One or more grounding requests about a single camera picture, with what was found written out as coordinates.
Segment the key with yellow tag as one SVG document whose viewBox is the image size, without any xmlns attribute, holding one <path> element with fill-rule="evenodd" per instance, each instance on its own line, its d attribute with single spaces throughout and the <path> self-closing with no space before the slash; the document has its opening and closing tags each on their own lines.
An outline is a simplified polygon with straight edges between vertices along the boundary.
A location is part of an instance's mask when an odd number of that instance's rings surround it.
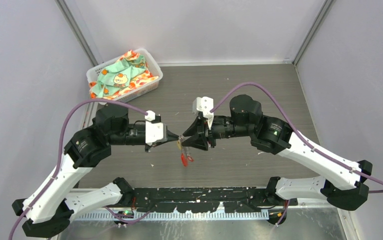
<svg viewBox="0 0 383 240">
<path fill-rule="evenodd" d="M 176 144 L 177 144 L 178 149 L 181 150 L 182 149 L 181 142 L 178 140 Z"/>
</svg>

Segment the red keyring with metal chain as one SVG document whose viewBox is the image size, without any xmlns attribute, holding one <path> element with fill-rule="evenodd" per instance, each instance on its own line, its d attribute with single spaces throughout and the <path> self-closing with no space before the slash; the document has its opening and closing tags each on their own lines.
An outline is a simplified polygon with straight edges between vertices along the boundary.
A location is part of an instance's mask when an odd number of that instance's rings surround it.
<svg viewBox="0 0 383 240">
<path fill-rule="evenodd" d="M 181 146 L 182 146 L 182 149 L 180 150 L 181 151 L 181 154 L 180 154 L 181 162 L 182 162 L 184 167 L 187 167 L 189 165 L 189 162 L 190 162 L 187 159 L 187 153 L 190 154 L 190 148 L 182 145 L 183 139 L 179 138 L 178 141 L 181 142 Z"/>
</svg>

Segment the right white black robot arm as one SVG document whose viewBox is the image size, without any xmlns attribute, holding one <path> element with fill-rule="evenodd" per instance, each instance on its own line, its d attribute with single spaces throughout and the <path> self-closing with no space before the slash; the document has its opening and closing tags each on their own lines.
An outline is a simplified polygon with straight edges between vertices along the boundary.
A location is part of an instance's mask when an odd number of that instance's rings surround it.
<svg viewBox="0 0 383 240">
<path fill-rule="evenodd" d="M 299 138 L 298 131 L 280 118 L 264 115 L 262 105 L 246 94 L 230 100 L 230 116 L 214 115 L 210 112 L 213 105 L 209 97 L 198 97 L 193 102 L 196 118 L 183 133 L 183 147 L 206 151 L 219 139 L 249 137 L 259 151 L 293 160 L 317 173 L 312 178 L 271 177 L 264 191 L 269 204 L 296 198 L 320 199 L 354 211 L 367 201 L 369 187 L 365 181 L 373 168 L 369 161 L 341 158 L 307 138 Z"/>
</svg>

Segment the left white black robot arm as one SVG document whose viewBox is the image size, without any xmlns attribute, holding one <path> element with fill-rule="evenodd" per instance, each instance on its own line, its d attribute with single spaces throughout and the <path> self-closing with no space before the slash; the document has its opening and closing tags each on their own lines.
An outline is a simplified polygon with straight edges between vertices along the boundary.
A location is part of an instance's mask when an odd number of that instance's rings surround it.
<svg viewBox="0 0 383 240">
<path fill-rule="evenodd" d="M 112 146 L 144 146 L 145 151 L 175 142 L 178 135 L 168 130 L 159 115 L 146 111 L 142 120 L 130 122 L 130 105 L 107 104 L 99 109 L 92 124 L 59 148 L 56 166 L 28 198 L 17 199 L 12 208 L 27 237 L 52 238 L 85 213 L 118 204 L 132 205 L 135 193 L 121 177 L 106 186 L 68 197 L 74 186 L 112 153 Z"/>
</svg>

